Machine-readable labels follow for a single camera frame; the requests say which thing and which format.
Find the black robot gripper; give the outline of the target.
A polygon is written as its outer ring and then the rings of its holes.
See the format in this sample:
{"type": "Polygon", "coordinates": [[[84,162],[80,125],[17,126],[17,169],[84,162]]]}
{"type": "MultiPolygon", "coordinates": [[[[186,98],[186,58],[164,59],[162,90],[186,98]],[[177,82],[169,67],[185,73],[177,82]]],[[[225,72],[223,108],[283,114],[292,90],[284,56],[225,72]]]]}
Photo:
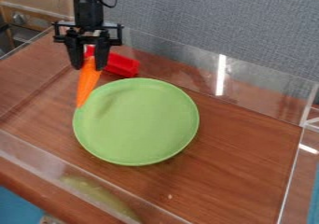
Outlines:
{"type": "Polygon", "coordinates": [[[101,71],[106,65],[109,48],[121,45],[121,29],[118,23],[109,23],[102,20],[102,8],[113,8],[117,3],[108,5],[102,0],[73,0],[74,21],[56,21],[52,23],[54,35],[53,41],[65,43],[70,65],[76,70],[82,68],[84,63],[84,43],[92,44],[90,37],[84,36],[85,32],[101,32],[94,44],[94,63],[96,70],[101,71]],[[66,27],[65,35],[60,33],[60,28],[66,27]],[[109,38],[108,31],[116,30],[117,37],[109,38]]]}

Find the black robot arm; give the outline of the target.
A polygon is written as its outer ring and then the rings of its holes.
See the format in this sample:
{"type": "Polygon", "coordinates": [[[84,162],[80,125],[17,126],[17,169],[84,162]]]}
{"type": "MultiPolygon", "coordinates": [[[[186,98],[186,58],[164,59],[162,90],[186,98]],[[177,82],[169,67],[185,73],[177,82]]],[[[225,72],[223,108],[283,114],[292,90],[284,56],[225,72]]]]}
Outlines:
{"type": "Polygon", "coordinates": [[[121,45],[122,25],[105,22],[102,8],[113,8],[102,0],[73,0],[74,21],[56,21],[53,41],[64,43],[70,65],[76,70],[84,67],[84,46],[93,45],[94,68],[106,66],[109,50],[121,45]]]}

